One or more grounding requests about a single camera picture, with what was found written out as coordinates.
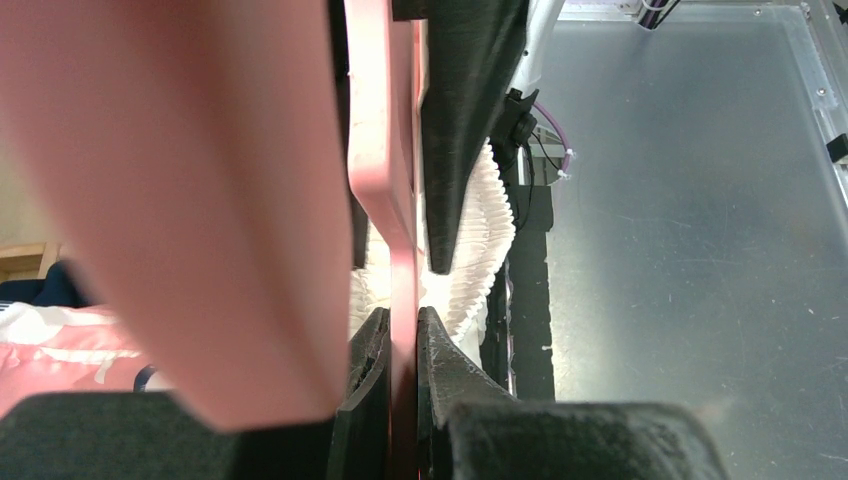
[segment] purple cable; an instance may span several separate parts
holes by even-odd
[[[565,132],[562,131],[562,127],[559,126],[559,123],[557,123],[554,116],[551,115],[551,112],[549,112],[539,102],[534,103],[533,107],[535,107],[536,110],[538,110],[539,113],[541,113],[542,116],[545,117],[545,120],[547,120],[548,123],[551,124],[551,127],[553,127],[554,132],[556,132],[557,136],[559,137],[559,140],[562,142],[562,148],[565,149],[565,156],[563,156],[562,158],[562,166],[560,167],[560,171],[562,173],[565,173],[568,170],[568,164],[571,163],[571,157],[573,156],[571,152],[571,144],[568,143],[568,139],[565,137]]]

